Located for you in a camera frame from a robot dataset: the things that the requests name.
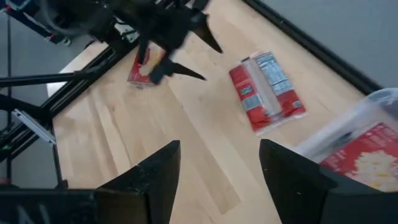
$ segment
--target black cable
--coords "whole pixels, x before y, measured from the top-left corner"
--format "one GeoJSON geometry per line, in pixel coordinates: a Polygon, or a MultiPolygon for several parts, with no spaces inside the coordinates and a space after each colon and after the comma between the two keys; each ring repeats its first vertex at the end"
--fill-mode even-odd
{"type": "Polygon", "coordinates": [[[46,23],[51,28],[60,32],[61,34],[80,35],[85,32],[82,27],[73,27],[73,28],[64,29],[64,28],[61,28],[58,25],[56,25],[50,17],[48,0],[40,0],[40,11],[42,12],[43,18],[46,21],[46,23]]]}

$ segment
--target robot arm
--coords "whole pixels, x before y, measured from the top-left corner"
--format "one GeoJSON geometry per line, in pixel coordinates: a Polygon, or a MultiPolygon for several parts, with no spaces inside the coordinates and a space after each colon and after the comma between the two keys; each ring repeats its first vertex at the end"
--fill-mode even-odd
{"type": "Polygon", "coordinates": [[[183,45],[191,31],[217,52],[223,52],[211,34],[207,15],[202,12],[209,0],[195,0],[192,8],[180,1],[175,0],[173,6],[165,6],[152,0],[57,0],[56,3],[74,15],[78,23],[78,26],[69,29],[58,27],[51,21],[48,0],[40,0],[40,6],[44,18],[53,29],[66,35],[87,33],[105,42],[109,41],[106,35],[114,32],[117,18],[122,20],[140,34],[138,62],[141,64],[149,41],[155,42],[166,51],[150,73],[150,79],[155,84],[159,84],[164,75],[171,76],[173,73],[204,80],[204,77],[189,68],[172,62],[170,57],[183,45]]]}

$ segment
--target metal bracket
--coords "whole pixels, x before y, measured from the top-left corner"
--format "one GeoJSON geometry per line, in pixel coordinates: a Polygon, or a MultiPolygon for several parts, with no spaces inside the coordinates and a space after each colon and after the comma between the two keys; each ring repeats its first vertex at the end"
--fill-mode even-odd
{"type": "Polygon", "coordinates": [[[24,123],[30,130],[38,135],[44,141],[55,145],[55,136],[53,136],[49,131],[47,131],[42,125],[40,125],[34,118],[29,116],[29,114],[15,109],[11,111],[18,120],[24,123]]]}
{"type": "Polygon", "coordinates": [[[123,38],[125,38],[130,43],[135,41],[139,36],[139,34],[137,32],[134,32],[134,29],[129,25],[116,23],[114,27],[121,33],[123,38]]]}

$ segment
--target red snack bag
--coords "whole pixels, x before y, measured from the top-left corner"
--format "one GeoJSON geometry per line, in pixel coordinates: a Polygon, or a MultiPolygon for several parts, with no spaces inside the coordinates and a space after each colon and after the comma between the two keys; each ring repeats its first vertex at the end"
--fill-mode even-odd
{"type": "Polygon", "coordinates": [[[247,58],[229,71],[255,132],[305,114],[289,79],[272,53],[247,58]]]}
{"type": "Polygon", "coordinates": [[[127,81],[129,83],[135,84],[135,86],[139,88],[142,88],[145,85],[153,85],[149,78],[149,74],[160,62],[164,53],[165,51],[162,48],[151,42],[148,45],[142,65],[138,64],[138,54],[136,55],[127,81]]]}

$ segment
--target black metal frame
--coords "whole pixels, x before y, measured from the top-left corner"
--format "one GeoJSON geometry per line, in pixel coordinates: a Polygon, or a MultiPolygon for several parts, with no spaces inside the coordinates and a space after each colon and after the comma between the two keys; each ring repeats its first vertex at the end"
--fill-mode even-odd
{"type": "MultiPolygon", "coordinates": [[[[97,79],[102,77],[110,68],[116,65],[133,48],[135,48],[138,45],[138,39],[130,44],[121,40],[119,44],[124,46],[119,48],[123,50],[115,51],[111,47],[108,47],[94,58],[85,68],[78,72],[0,79],[0,86],[35,85],[68,81],[41,106],[31,105],[20,100],[0,95],[1,109],[7,111],[12,111],[13,109],[24,110],[32,117],[36,118],[43,127],[53,132],[52,119],[73,100],[78,98],[88,87],[97,81],[97,79]]],[[[10,167],[12,160],[27,149],[38,138],[39,137],[24,124],[20,124],[13,128],[0,142],[0,149],[3,149],[3,153],[0,155],[0,162],[7,159],[7,166],[10,167]]],[[[57,180],[58,183],[60,183],[62,181],[62,175],[56,146],[53,147],[53,156],[57,180]]]]}
{"type": "Polygon", "coordinates": [[[365,95],[382,87],[261,0],[243,0],[365,95]]]}

